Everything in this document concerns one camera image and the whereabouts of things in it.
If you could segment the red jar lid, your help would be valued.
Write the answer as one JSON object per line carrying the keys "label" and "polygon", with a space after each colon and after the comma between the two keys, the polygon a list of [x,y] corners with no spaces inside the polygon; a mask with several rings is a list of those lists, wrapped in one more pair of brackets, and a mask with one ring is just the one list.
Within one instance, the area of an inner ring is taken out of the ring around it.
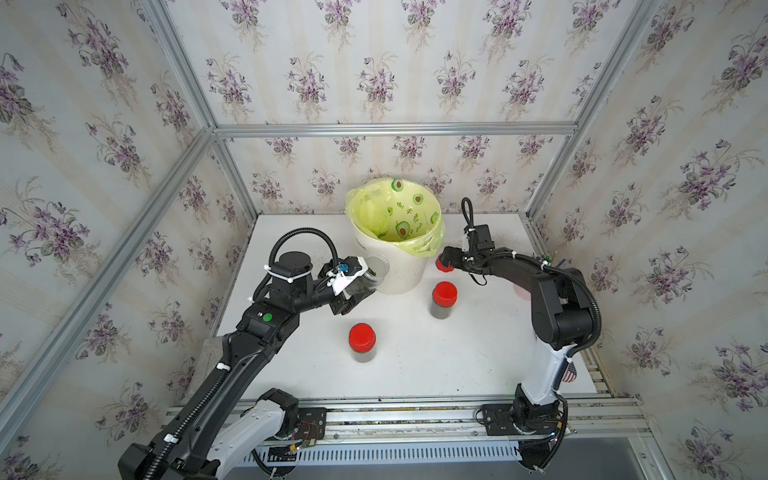
{"label": "red jar lid", "polygon": [[443,262],[441,255],[436,257],[435,266],[439,271],[444,273],[452,272],[454,270],[454,267],[451,264],[445,264]]}

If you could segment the glass tea jar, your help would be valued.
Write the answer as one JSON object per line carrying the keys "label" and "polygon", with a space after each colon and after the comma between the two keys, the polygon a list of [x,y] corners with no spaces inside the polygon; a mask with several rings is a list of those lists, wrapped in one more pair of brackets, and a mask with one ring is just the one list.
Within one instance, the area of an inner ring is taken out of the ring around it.
{"label": "glass tea jar", "polygon": [[380,288],[390,271],[389,262],[381,255],[359,257],[362,274],[354,281],[357,292],[373,292]]}

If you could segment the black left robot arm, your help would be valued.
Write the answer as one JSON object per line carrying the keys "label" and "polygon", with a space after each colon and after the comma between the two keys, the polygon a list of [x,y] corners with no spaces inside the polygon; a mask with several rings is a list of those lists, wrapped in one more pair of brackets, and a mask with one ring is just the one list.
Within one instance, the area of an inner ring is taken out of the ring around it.
{"label": "black left robot arm", "polygon": [[127,448],[118,461],[121,478],[224,478],[263,441],[290,435],[298,401],[278,388],[237,421],[226,421],[297,330],[302,313],[324,306],[335,315],[351,312],[376,291],[389,265],[374,257],[340,258],[326,233],[302,227],[276,241],[265,271],[235,330],[222,336],[219,361],[163,430],[148,444]]}

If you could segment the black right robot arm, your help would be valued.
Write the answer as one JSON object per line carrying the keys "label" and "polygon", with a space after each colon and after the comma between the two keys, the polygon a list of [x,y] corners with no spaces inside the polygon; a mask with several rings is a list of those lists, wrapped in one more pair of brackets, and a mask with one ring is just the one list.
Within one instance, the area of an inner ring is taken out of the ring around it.
{"label": "black right robot arm", "polygon": [[474,220],[472,201],[461,200],[466,222],[462,248],[446,247],[443,266],[476,276],[507,280],[530,295],[531,324],[536,337],[533,360],[516,386],[506,413],[482,408],[481,424],[494,429],[513,427],[533,440],[520,443],[519,464],[542,473],[563,444],[569,404],[561,393],[573,357],[594,345],[602,332],[602,316],[594,294],[580,270],[559,268],[543,257],[497,247],[486,224]]}

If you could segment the right red lid jar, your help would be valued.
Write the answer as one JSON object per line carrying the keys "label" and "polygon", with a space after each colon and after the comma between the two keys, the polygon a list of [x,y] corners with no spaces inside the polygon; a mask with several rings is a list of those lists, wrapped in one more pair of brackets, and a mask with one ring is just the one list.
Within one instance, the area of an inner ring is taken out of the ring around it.
{"label": "right red lid jar", "polygon": [[448,318],[458,300],[457,287],[447,281],[439,282],[432,291],[430,314],[437,319]]}

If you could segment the left red lid jar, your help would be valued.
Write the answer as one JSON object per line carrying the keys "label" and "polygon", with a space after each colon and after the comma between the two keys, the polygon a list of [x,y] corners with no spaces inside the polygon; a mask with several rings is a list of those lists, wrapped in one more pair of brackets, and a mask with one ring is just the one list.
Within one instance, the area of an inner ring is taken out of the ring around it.
{"label": "left red lid jar", "polygon": [[357,323],[349,330],[348,344],[351,354],[360,363],[367,363],[374,358],[376,341],[376,333],[367,323]]}

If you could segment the white plastic trash bin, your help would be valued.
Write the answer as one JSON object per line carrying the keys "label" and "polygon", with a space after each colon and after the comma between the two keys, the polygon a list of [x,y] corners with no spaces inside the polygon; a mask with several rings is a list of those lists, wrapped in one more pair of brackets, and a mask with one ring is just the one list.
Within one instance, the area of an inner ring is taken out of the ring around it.
{"label": "white plastic trash bin", "polygon": [[421,281],[428,262],[443,245],[445,222],[441,214],[417,220],[388,217],[382,231],[352,221],[354,236],[362,256],[380,260],[387,267],[378,292],[399,295],[413,290]]}

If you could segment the green avocado print bag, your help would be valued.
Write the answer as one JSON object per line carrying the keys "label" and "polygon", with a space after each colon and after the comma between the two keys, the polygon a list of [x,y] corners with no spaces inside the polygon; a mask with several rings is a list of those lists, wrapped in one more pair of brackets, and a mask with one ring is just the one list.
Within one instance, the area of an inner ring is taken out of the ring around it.
{"label": "green avocado print bag", "polygon": [[427,187],[382,177],[349,191],[345,214],[361,234],[414,257],[430,257],[441,247],[442,207]]}

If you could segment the pink pen holder cup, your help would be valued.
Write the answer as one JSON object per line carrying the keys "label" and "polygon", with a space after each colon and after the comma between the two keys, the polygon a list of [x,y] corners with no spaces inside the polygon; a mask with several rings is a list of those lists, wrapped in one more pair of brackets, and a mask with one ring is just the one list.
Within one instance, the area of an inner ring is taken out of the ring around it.
{"label": "pink pen holder cup", "polygon": [[513,285],[514,291],[516,294],[524,301],[530,301],[531,300],[531,294],[524,288],[520,287],[517,284]]}

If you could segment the pens in cup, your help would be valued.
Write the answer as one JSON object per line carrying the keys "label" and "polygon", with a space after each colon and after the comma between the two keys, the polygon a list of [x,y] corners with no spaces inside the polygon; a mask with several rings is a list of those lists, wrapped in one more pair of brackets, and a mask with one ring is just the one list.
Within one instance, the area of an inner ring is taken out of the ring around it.
{"label": "pens in cup", "polygon": [[569,264],[569,259],[553,259],[553,258],[551,258],[549,256],[541,258],[540,261],[543,264],[546,264],[546,265],[548,265],[550,267],[554,267],[554,268],[558,268],[558,269],[562,269],[564,267],[567,267],[568,264]]}

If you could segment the printed paper scrap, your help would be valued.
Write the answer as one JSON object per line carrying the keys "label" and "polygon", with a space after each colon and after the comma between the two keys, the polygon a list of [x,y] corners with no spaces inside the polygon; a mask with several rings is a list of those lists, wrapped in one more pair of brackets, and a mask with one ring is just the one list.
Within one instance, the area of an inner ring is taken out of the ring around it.
{"label": "printed paper scrap", "polygon": [[578,371],[575,364],[572,361],[566,361],[564,364],[564,370],[561,376],[562,383],[573,383],[578,377]]}

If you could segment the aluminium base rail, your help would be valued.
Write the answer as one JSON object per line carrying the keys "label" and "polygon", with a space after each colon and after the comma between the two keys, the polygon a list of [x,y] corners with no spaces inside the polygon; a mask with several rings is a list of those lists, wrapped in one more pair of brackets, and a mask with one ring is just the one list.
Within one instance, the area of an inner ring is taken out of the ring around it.
{"label": "aluminium base rail", "polygon": [[283,419],[277,407],[241,401],[225,426],[253,426],[234,441],[217,440],[211,453],[223,455],[218,477],[236,467],[263,466],[271,475],[309,466],[493,462],[546,459],[557,440],[624,439],[644,479],[671,479],[636,400],[576,395],[568,411],[545,420],[532,433],[511,421],[508,398],[406,398],[302,401],[291,432],[265,433]]}

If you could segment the aluminium frame bars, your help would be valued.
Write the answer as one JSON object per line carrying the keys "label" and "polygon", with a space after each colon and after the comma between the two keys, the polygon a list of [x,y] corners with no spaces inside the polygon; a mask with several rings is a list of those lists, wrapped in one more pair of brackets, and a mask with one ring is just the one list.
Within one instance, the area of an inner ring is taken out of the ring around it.
{"label": "aluminium frame bars", "polygon": [[612,40],[603,71],[572,119],[269,124],[226,123],[216,117],[169,2],[65,1],[62,8],[70,28],[75,33],[95,37],[98,48],[120,54],[126,43],[133,43],[137,48],[149,43],[161,49],[171,78],[161,82],[160,88],[180,94],[180,105],[188,115],[187,137],[181,151],[171,158],[168,171],[153,185],[141,208],[134,215],[127,215],[112,193],[97,183],[61,145],[61,134],[53,131],[55,117],[42,118],[40,132],[33,132],[30,128],[32,120],[42,116],[38,108],[32,108],[26,114],[16,113],[4,125],[7,139],[27,140],[32,151],[45,156],[57,169],[64,189],[79,192],[99,212],[102,219],[118,230],[118,237],[108,254],[94,270],[88,272],[86,285],[66,303],[63,312],[56,315],[55,325],[33,350],[23,370],[2,398],[3,444],[12,442],[28,424],[59,376],[65,357],[73,351],[76,340],[94,318],[97,304],[114,290],[130,269],[134,258],[143,250],[171,207],[176,193],[185,185],[206,153],[213,152],[216,155],[245,217],[254,221],[257,217],[256,207],[247,195],[243,176],[228,147],[227,142],[231,138],[554,134],[562,136],[567,144],[572,144],[576,135],[595,114],[599,102],[606,98],[608,86],[617,77],[619,68],[653,11],[654,3],[637,1],[627,12]]}

